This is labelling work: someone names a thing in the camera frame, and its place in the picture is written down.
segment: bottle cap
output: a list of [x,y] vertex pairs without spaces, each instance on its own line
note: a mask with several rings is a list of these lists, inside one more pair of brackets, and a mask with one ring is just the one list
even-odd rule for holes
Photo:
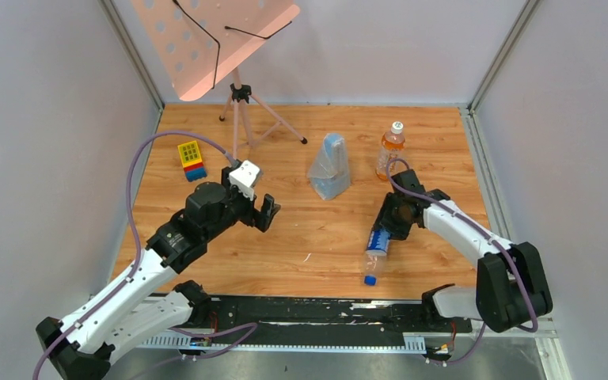
[[374,285],[376,285],[376,277],[374,277],[372,275],[366,275],[365,276],[365,285],[369,285],[370,287],[373,287]]
[[405,127],[405,125],[401,121],[396,121],[393,123],[393,126],[390,128],[390,131],[392,131],[394,134],[398,135],[398,134],[402,133],[402,129],[404,127]]

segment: white wall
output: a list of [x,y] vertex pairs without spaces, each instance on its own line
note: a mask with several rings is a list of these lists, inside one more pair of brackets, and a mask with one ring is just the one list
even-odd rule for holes
[[573,378],[608,378],[608,2],[542,2],[478,115]]
[[[161,95],[179,102],[131,1],[114,0]],[[241,65],[256,93],[277,103],[402,105],[471,101],[524,0],[296,3],[293,24]],[[199,102],[224,102],[229,85]]]
[[30,378],[38,322],[105,284],[157,116],[98,1],[0,1],[0,379]]

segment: blue bottle cap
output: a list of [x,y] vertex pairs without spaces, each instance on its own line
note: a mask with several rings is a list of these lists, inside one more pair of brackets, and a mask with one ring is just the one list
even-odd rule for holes
[[373,287],[374,285],[376,285],[376,277],[374,277],[372,275],[366,275],[365,276],[365,285],[369,285],[370,287]]

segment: black wire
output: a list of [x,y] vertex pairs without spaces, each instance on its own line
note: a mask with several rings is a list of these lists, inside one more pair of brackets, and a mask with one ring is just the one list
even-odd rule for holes
[[194,22],[197,26],[199,26],[201,28],[201,30],[203,30],[204,33],[206,33],[210,38],[213,39],[213,41],[215,41],[216,44],[218,44],[218,54],[215,56],[215,70],[213,71],[213,86],[211,87],[211,89],[214,89],[215,88],[215,79],[218,77],[218,64],[220,62],[220,41],[218,41],[218,39],[213,37],[212,34],[210,34],[203,26],[200,25],[200,23],[198,23],[194,18],[192,18],[192,16],[190,16],[185,11],[185,9],[183,9],[183,7],[178,2],[178,0],[171,0],[171,1],[173,2],[173,4],[176,4],[178,6],[178,8],[180,8],[180,10],[183,12],[183,14],[185,16],[187,16],[190,20],[192,20],[192,22]]
[[270,35],[268,35],[268,36],[266,36],[266,37],[265,37],[265,36],[260,36],[260,35],[257,35],[257,34],[253,34],[253,33],[251,33],[251,32],[246,32],[245,30],[241,30],[241,29],[239,29],[239,28],[234,28],[234,27],[232,27],[232,26],[226,26],[226,25],[225,25],[225,29],[227,29],[227,30],[236,30],[237,32],[245,33],[245,34],[247,34],[247,35],[249,35],[249,36],[258,37],[258,38],[261,38],[262,40],[268,40],[268,39],[272,38],[272,37],[273,37],[273,36],[274,36],[276,33],[278,33],[278,32],[280,32],[280,31],[282,31],[283,29],[285,29],[285,27],[286,27],[286,26],[288,26],[288,25],[290,25],[290,24],[292,24],[292,21],[288,22],[288,23],[287,23],[287,24],[285,24],[285,25],[284,25],[284,26],[283,26],[281,29],[279,29],[279,30],[277,30],[277,31],[273,32],[272,34],[270,34]]

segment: plastic bottle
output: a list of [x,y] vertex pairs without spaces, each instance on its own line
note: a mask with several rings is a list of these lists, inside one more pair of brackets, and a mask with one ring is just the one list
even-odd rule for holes
[[377,277],[379,277],[386,268],[388,260],[388,243],[390,242],[390,234],[386,230],[371,231],[365,256],[363,258],[364,266],[364,283],[373,287],[376,285]]
[[[390,128],[390,131],[383,134],[383,138],[381,139],[381,152],[378,154],[376,176],[383,181],[388,180],[388,177],[386,176],[386,165],[388,165],[388,161],[392,160],[393,158],[400,157],[405,148],[406,139],[402,134],[404,127],[405,126],[402,124],[402,122],[394,122],[393,126]],[[394,167],[395,164],[390,166],[391,174],[394,174]]]

